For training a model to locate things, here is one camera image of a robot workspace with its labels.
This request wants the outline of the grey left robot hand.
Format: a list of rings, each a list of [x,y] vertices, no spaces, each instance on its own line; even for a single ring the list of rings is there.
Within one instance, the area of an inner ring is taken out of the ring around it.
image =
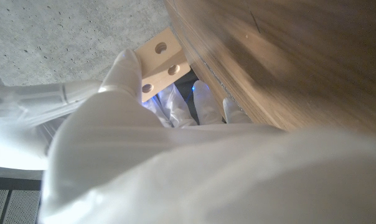
[[[42,223],[376,223],[376,137],[269,125],[167,128],[122,51],[61,125]]]

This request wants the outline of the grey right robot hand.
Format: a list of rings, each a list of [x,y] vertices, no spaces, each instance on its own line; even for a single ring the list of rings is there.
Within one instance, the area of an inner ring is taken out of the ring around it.
[[[101,81],[83,80],[0,88],[0,123],[41,124],[76,110]]]

